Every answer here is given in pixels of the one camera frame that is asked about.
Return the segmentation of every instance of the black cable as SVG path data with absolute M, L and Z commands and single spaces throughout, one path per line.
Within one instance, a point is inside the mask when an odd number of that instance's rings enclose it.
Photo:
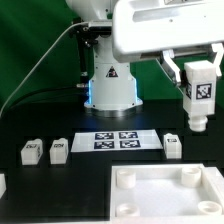
M 37 94 L 41 94 L 41 93 L 47 93 L 47 92 L 56 92 L 56 91 L 62 91 L 62 90 L 69 90 L 69 89 L 77 89 L 75 86 L 65 86 L 65 87 L 55 87 L 55 88 L 44 88 L 44 89 L 40 89 L 40 90 L 36 90 L 36 91 L 33 91 L 33 92 L 30 92 L 28 94 L 25 94 L 21 97 L 19 97 L 17 100 L 15 100 L 11 105 L 10 107 L 8 108 L 8 110 L 10 109 L 13 109 L 14 107 L 18 106 L 18 104 L 20 102 L 22 102 L 23 100 L 31 97 L 31 96 L 34 96 L 34 95 L 37 95 Z M 76 95 L 85 95 L 84 93 L 74 93 Z
M 30 101 L 29 103 L 36 103 L 36 102 L 40 102 L 40 101 L 44 101 L 44 100 L 52 100 L 52 99 L 64 98 L 64 97 L 75 96 L 75 95 L 86 96 L 86 94 L 84 94 L 84 93 L 73 93 L 73 94 L 66 94 L 66 95 L 62 95 L 62 96 L 55 96 L 55 97 L 48 97 L 48 98 L 39 99 L 39 100 L 33 100 L 33 101 Z

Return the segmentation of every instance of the white cylinder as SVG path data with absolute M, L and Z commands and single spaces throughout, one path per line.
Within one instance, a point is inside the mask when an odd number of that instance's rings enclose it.
M 192 131 L 202 132 L 206 130 L 208 118 L 206 116 L 189 117 L 189 125 Z
M 140 216 L 140 209 L 135 204 L 121 204 L 116 208 L 117 217 L 136 217 Z
M 222 215 L 222 207 L 213 201 L 201 201 L 198 204 L 198 215 Z
M 201 169 L 188 167 L 183 168 L 181 183 L 185 187 L 199 187 L 201 184 Z
M 117 187 L 130 189 L 135 187 L 136 173 L 131 169 L 119 169 L 117 171 Z

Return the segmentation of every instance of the metal bracket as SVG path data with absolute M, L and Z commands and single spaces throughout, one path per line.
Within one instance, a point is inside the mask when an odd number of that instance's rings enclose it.
M 164 71 L 169 75 L 172 82 L 176 86 L 181 85 L 181 78 L 180 78 L 180 69 L 172 60 L 174 58 L 174 51 L 173 50 L 166 50 L 162 52 L 162 63 L 161 66 Z
M 220 69 L 220 64 L 222 62 L 222 58 L 224 55 L 224 48 L 222 43 L 216 43 L 211 45 L 211 62 L 216 66 L 216 75 L 218 78 L 222 76 L 222 72 Z

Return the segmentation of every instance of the blue led light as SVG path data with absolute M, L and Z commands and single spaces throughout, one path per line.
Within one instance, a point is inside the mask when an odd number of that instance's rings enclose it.
M 92 104 L 92 82 L 91 82 L 91 80 L 89 80 L 89 99 L 88 99 L 88 103 Z
M 136 81 L 136 79 L 135 79 L 135 102 L 136 102 L 136 103 L 138 102 L 138 96 L 137 96 L 137 93 L 138 93 L 138 91 L 137 91 L 137 81 Z

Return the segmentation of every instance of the white block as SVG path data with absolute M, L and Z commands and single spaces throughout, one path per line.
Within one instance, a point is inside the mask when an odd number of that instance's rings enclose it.
M 167 159 L 181 159 L 182 145 L 177 135 L 164 135 L 163 146 Z
M 23 165 L 37 165 L 43 154 L 43 143 L 41 139 L 28 141 L 21 151 Z
M 5 175 L 0 174 L 0 198 L 2 197 L 5 191 L 6 191 Z
M 182 152 L 166 152 L 166 158 L 167 159 L 181 159 L 182 158 Z
M 53 141 L 50 149 L 51 164 L 65 164 L 68 157 L 68 140 L 61 138 Z

